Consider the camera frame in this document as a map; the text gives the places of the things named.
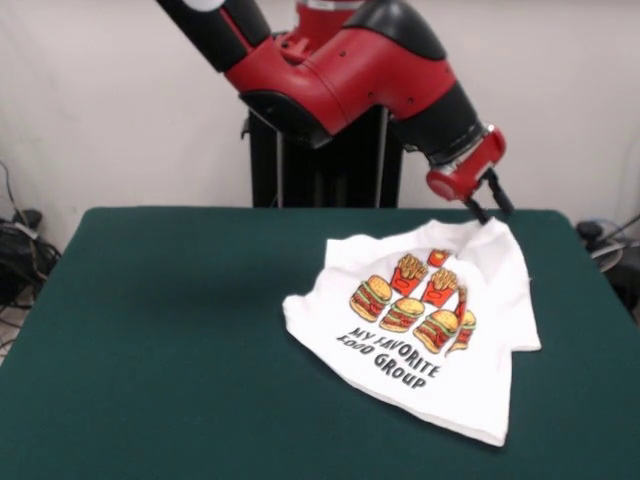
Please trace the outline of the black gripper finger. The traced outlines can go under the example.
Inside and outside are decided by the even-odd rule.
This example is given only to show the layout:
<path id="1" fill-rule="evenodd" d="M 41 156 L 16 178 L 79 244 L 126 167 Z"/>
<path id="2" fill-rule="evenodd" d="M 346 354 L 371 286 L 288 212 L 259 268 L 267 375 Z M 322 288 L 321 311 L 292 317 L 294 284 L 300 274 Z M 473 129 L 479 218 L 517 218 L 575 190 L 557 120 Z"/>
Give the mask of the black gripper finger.
<path id="1" fill-rule="evenodd" d="M 512 214 L 514 212 L 514 206 L 502 188 L 499 177 L 493 168 L 489 168 L 485 174 L 484 179 L 489 185 L 496 205 L 503 214 Z"/>
<path id="2" fill-rule="evenodd" d="M 464 205 L 480 224 L 487 224 L 492 216 L 472 196 L 464 200 Z"/>

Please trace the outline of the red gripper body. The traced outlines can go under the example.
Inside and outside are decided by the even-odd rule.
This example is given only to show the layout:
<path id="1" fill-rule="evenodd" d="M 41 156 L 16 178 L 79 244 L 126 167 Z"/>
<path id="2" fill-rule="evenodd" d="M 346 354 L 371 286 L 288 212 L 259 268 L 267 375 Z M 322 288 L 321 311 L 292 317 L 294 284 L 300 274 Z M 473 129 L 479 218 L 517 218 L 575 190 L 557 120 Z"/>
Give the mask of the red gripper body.
<path id="1" fill-rule="evenodd" d="M 432 167 L 426 175 L 429 188 L 448 201 L 461 201 L 486 181 L 484 174 L 495 168 L 506 152 L 506 140 L 500 129 L 487 127 L 482 138 L 469 150 L 445 166 Z"/>

